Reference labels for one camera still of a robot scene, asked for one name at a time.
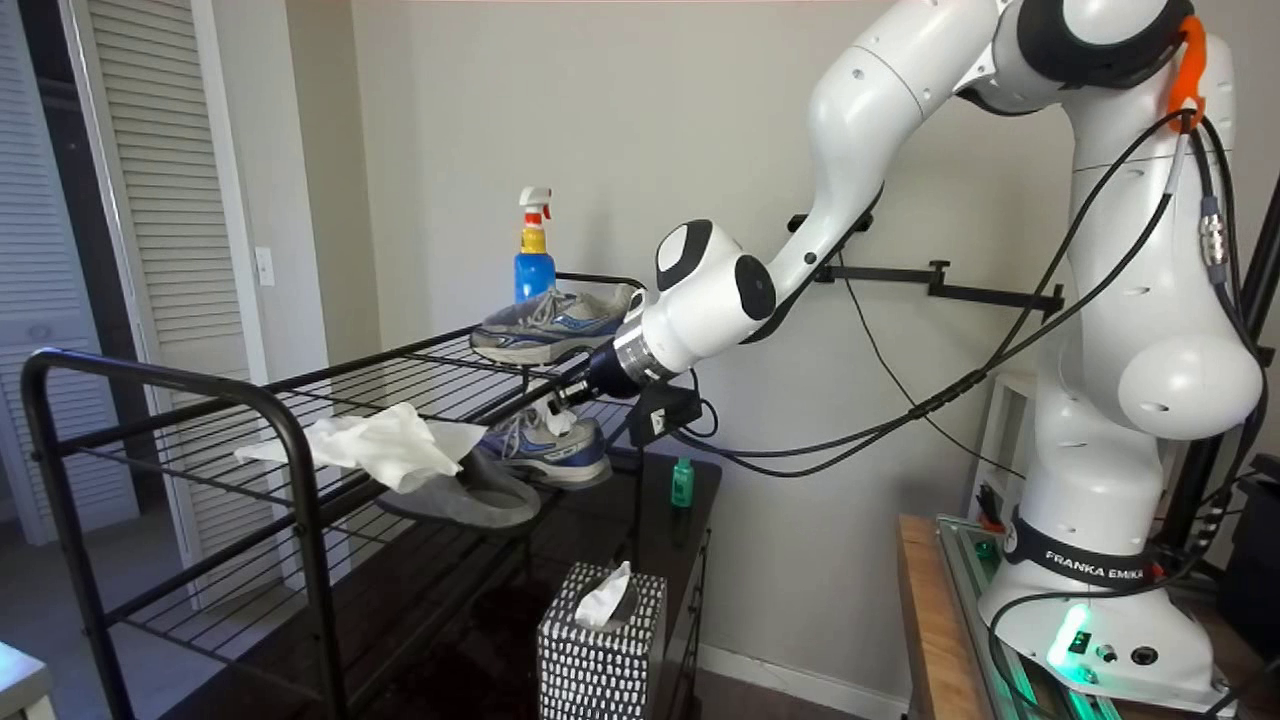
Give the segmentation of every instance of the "paper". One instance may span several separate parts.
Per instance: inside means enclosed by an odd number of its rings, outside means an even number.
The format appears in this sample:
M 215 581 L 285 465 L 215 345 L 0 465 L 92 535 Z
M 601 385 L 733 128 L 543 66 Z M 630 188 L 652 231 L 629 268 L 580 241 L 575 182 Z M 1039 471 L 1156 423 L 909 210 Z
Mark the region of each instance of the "paper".
M 426 423 L 413 404 L 390 404 L 367 421 L 316 421 L 307 431 L 316 466 L 363 466 L 390 493 L 413 493 L 426 474 L 455 474 L 460 458 L 484 441 L 481 423 Z M 236 458 L 285 465 L 274 441 L 236 446 Z
M 616 602 L 629 595 L 630 584 L 630 558 L 622 558 L 616 571 L 603 576 L 571 611 L 582 628 L 603 628 Z

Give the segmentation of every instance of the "white wall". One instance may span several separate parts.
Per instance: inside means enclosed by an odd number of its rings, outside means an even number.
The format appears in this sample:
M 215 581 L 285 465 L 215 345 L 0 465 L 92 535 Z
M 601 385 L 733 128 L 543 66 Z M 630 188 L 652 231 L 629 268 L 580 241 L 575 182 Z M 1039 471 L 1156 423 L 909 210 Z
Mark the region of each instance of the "white wall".
M 378 348 L 351 0 L 289 0 L 326 361 Z
M 378 348 L 347 0 L 215 0 L 268 376 Z
M 307 165 L 285 0 L 211 2 L 249 245 L 273 253 L 261 284 L 268 376 L 325 367 L 325 311 L 310 241 Z
M 382 345 L 509 299 L 520 182 L 555 188 L 558 268 L 646 279 L 656 241 L 691 216 L 769 256 L 807 194 L 807 87 L 876 9 L 882 0 L 357 2 Z M 1257 12 L 1222 9 L 1238 31 L 1275 28 Z M 1265 36 L 1249 36 L 1259 95 L 1265 51 Z M 1259 103 L 1243 108 L 1259 151 L 1243 167 L 1250 210 L 1275 173 Z M 1061 112 L 990 118 L 951 103 L 904 147 L 852 263 L 949 256 L 964 284 L 1022 287 L 1065 231 L 1065 190 Z M 919 287 L 860 284 L 860 297 L 919 396 L 970 367 L 1012 319 L 919 299 Z M 904 409 L 834 287 L 810 287 L 770 345 L 705 362 L 705 381 L 733 446 L 834 435 Z M 975 441 L 978 396 L 938 421 Z M 901 695 L 892 521 L 961 513 L 967 471 L 928 427 L 817 478 L 725 466 L 705 639 Z

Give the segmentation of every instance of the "electrical outlet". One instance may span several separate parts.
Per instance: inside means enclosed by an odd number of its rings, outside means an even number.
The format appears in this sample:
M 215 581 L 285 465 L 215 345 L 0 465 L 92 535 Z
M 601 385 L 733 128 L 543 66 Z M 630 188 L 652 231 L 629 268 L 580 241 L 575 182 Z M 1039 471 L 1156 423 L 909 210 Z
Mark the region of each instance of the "electrical outlet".
M 250 249 L 250 268 L 261 287 L 274 287 L 274 253 L 268 245 Z

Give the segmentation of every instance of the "blue bottle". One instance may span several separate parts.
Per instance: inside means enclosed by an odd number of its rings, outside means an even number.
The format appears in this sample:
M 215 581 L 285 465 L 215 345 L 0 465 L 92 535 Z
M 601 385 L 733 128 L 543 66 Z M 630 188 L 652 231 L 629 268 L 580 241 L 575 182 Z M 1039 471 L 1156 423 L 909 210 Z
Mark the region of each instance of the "blue bottle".
M 524 188 L 520 190 L 520 253 L 517 253 L 517 302 L 543 297 L 555 287 L 555 259 L 548 253 L 548 221 L 551 221 L 551 190 Z

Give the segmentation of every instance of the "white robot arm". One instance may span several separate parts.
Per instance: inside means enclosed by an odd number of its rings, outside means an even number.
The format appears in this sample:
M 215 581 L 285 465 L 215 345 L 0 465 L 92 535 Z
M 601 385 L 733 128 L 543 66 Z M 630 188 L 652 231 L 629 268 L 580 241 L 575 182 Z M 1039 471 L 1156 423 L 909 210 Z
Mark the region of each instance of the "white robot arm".
M 810 90 L 817 198 L 794 234 L 759 263 L 717 223 L 677 226 L 659 245 L 656 299 L 595 361 L 595 385 L 629 391 L 759 333 L 870 208 L 911 128 L 951 95 L 1005 116 L 1061 103 L 1076 130 L 1076 210 L 1168 112 L 1170 66 L 1189 51 L 1206 51 L 1204 112 L 1226 137 L 1232 54 L 1216 38 L 1189 49 L 1189 20 L 1191 0 L 892 2 Z M 1218 435 L 1259 401 L 1259 362 L 1204 268 L 1204 226 L 1212 241 L 1218 216 L 1201 198 L 1191 147 L 1156 130 L 1080 221 L 1069 259 L 1087 292 L 1163 210 L 1122 274 L 1080 311 L 1065 367 L 1039 376 L 1017 540 L 983 595 L 990 631 L 1065 685 L 1191 710 L 1222 689 L 1206 635 L 1147 576 L 1163 488 L 1156 441 Z M 1065 654 L 1061 631 L 1080 614 L 1087 628 Z

